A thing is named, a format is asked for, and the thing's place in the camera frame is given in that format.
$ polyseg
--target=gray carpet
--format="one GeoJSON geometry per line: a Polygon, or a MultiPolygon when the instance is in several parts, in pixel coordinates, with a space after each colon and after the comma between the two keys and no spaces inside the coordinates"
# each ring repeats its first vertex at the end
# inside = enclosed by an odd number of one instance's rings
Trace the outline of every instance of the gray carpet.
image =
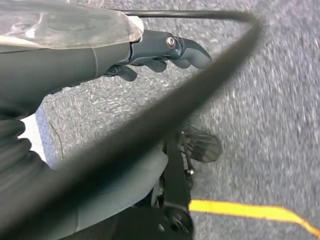
{"type": "MultiPolygon", "coordinates": [[[[266,19],[260,47],[218,99],[195,114],[195,126],[217,134],[223,155],[195,164],[197,199],[284,206],[320,228],[320,1],[318,0],[104,0],[122,9],[251,10],[266,19]]],[[[149,19],[147,29],[196,40],[212,56],[240,36],[233,22],[149,19]]],[[[42,109],[58,158],[185,81],[195,70],[170,65],[138,79],[103,78],[47,97],[42,109]]],[[[294,224],[192,214],[196,240],[315,240],[294,224]]]]}

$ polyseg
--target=hex bolt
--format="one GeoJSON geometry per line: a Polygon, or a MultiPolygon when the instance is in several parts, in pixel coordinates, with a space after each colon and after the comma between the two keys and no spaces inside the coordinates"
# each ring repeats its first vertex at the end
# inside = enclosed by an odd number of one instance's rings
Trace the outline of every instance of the hex bolt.
{"type": "Polygon", "coordinates": [[[165,41],[167,42],[167,45],[171,49],[173,49],[176,46],[176,40],[171,35],[168,36],[165,41]]]}

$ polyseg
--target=yellow line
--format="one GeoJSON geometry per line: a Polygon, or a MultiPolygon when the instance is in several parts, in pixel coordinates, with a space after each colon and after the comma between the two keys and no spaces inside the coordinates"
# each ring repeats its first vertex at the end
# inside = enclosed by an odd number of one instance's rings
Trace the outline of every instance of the yellow line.
{"type": "Polygon", "coordinates": [[[320,240],[320,230],[289,210],[278,206],[249,205],[235,202],[192,200],[189,209],[192,212],[202,212],[229,215],[243,218],[265,219],[299,224],[320,240]]]}

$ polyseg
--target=bolt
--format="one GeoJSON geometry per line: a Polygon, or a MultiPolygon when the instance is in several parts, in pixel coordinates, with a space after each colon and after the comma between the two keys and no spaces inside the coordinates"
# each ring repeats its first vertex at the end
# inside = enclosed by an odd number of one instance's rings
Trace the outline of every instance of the bolt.
{"type": "Polygon", "coordinates": [[[173,36],[168,36],[166,42],[167,45],[171,49],[173,49],[176,46],[176,40],[173,36]]]}

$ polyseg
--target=black cable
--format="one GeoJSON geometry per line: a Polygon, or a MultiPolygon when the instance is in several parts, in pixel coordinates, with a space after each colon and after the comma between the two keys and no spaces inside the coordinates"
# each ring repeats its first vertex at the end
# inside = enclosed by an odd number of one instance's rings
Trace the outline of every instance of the black cable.
{"type": "Polygon", "coordinates": [[[87,193],[97,191],[106,178],[121,177],[126,168],[173,131],[226,83],[250,55],[261,32],[260,23],[250,13],[235,11],[127,11],[140,18],[200,18],[235,20],[251,28],[224,51],[210,67],[191,78],[158,103],[78,154],[59,171],[48,170],[13,196],[0,199],[0,238],[14,239],[20,228],[28,228],[35,217],[57,206],[88,200],[87,193]]]}

